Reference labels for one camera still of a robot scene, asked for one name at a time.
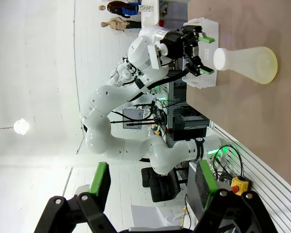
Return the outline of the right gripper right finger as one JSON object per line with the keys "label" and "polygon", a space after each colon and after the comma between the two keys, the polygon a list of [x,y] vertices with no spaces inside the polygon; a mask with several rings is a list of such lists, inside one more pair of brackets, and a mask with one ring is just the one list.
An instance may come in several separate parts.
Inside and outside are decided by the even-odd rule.
{"label": "right gripper right finger", "polygon": [[239,233],[276,233],[277,229],[255,191],[240,196],[220,188],[206,160],[196,165],[195,183],[204,212],[194,233],[217,233],[223,220],[230,220]]}

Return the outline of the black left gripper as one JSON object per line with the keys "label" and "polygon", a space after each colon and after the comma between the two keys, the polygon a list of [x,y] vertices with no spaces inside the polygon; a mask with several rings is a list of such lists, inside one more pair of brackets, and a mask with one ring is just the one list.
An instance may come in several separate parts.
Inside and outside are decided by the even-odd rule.
{"label": "black left gripper", "polygon": [[194,76],[213,74],[214,70],[204,66],[199,56],[191,57],[191,41],[212,43],[215,39],[208,37],[206,33],[202,31],[200,25],[185,25],[181,27],[181,30],[182,33],[175,31],[168,32],[165,37],[160,40],[160,43],[167,47],[167,54],[165,56],[170,59],[185,57],[185,70]]}

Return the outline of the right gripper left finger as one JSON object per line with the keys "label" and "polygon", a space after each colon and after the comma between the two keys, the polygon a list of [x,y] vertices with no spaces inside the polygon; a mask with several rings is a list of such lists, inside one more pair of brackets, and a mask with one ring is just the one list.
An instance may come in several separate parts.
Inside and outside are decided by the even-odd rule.
{"label": "right gripper left finger", "polygon": [[87,223],[93,233],[115,233],[116,229],[104,214],[111,185],[109,165],[100,162],[88,191],[66,200],[50,198],[35,228],[36,233],[71,233],[77,224]]}

